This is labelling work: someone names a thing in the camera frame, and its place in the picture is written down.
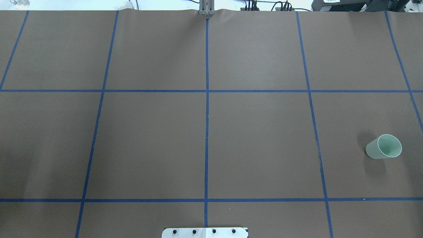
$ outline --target electronic device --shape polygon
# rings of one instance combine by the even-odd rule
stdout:
[[[313,0],[313,11],[360,11],[368,0]]]

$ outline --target blue tape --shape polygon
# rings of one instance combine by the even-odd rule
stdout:
[[[386,18],[386,23],[388,24],[388,29],[389,29],[389,34],[391,36],[392,45],[394,46],[395,54],[397,55],[399,66],[401,67],[402,75],[404,76],[405,84],[407,85],[408,92],[410,93],[410,98],[411,98],[411,102],[413,103],[414,111],[416,112],[417,120],[419,121],[419,124],[420,124],[420,129],[423,132],[422,119],[420,118],[419,110],[417,109],[416,102],[414,101],[413,92],[411,91],[410,83],[408,82],[407,75],[405,73],[401,57],[399,56],[399,52],[398,52],[398,49],[397,49],[397,46],[396,46],[396,43],[395,43],[394,35],[392,33],[391,23],[389,22],[389,17],[388,17],[387,11],[385,11],[385,18]]]
[[[141,92],[141,93],[205,93],[206,90],[159,90],[159,89],[106,89],[105,92]]]
[[[18,37],[16,38],[15,45],[13,46],[12,53],[10,54],[9,62],[7,63],[6,69],[4,70],[3,78],[0,83],[0,89],[3,88],[4,81],[6,80],[7,72],[9,71],[10,64],[12,63],[13,56],[16,51],[16,47],[18,46],[19,40],[21,39],[22,32],[25,27],[26,20],[28,19],[29,11],[25,14],[24,22],[22,23],[21,29],[19,30]]]
[[[407,90],[310,90],[312,93],[408,93]]]
[[[314,116],[313,99],[311,97],[310,81],[309,81],[309,78],[308,78],[307,63],[305,61],[305,52],[304,52],[304,44],[302,42],[301,24],[299,22],[298,12],[295,12],[295,13],[296,13],[296,16],[297,16],[299,43],[301,45],[302,62],[304,64],[304,73],[305,73],[305,80],[306,80],[306,83],[307,83],[308,100],[310,101],[310,110],[311,110],[311,118],[313,120],[314,136],[315,136],[316,143],[317,143],[317,149],[319,151],[320,176],[321,176],[321,183],[322,183],[322,186],[323,186],[323,195],[324,195],[324,198],[326,199],[325,205],[326,205],[327,223],[328,223],[328,226],[329,226],[330,238],[333,238],[332,219],[330,217],[329,202],[327,201],[326,182],[325,182],[325,179],[324,179],[323,162],[321,160],[319,136],[317,134],[316,119],[315,119],[315,116]]]
[[[260,89],[253,89],[253,90],[209,90],[211,93],[306,93],[307,90],[260,90]]]
[[[104,73],[103,90],[102,90],[102,94],[101,94],[101,97],[100,97],[99,110],[97,112],[96,126],[94,127],[94,135],[93,135],[93,141],[91,143],[91,151],[90,151],[90,158],[88,160],[87,173],[85,175],[84,190],[82,192],[83,201],[81,202],[80,213],[79,213],[79,216],[78,216],[78,223],[77,223],[77,228],[76,228],[76,232],[75,232],[75,238],[79,237],[79,230],[80,230],[80,227],[81,227],[82,213],[84,211],[84,200],[85,200],[85,197],[87,195],[88,179],[90,178],[91,164],[93,162],[94,145],[96,143],[97,130],[99,128],[100,115],[101,115],[102,106],[103,106],[103,99],[104,99],[104,91],[106,89],[106,82],[107,82],[107,75],[108,75],[108,72],[109,72],[110,58],[112,57],[113,42],[115,40],[115,33],[116,33],[116,26],[117,26],[117,23],[118,23],[118,16],[119,16],[119,11],[116,11],[115,24],[113,26],[112,39],[110,41],[109,55],[107,57],[106,71]]]
[[[85,202],[140,202],[140,203],[161,203],[161,202],[204,202],[204,199],[85,199]]]
[[[32,199],[3,198],[0,202],[84,202],[84,203],[167,203],[205,202],[202,198],[186,199]],[[347,197],[347,198],[209,198],[207,202],[371,202],[371,201],[423,201],[423,197]]]
[[[19,93],[71,93],[71,92],[89,92],[97,93],[103,92],[101,89],[2,89],[0,92],[19,92]]]
[[[204,227],[208,227],[209,197],[209,19],[206,19],[206,141],[204,151]]]

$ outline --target light green cup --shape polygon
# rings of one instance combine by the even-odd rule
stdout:
[[[401,151],[401,142],[389,134],[379,136],[366,146],[366,154],[372,159],[394,158],[400,155]]]

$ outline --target metal plate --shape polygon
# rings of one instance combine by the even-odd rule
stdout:
[[[162,238],[248,238],[248,228],[209,227],[209,228],[167,228]]]

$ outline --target label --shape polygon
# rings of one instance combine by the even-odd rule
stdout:
[[[322,7],[320,11],[329,11],[331,8],[332,6],[325,6],[325,7]]]

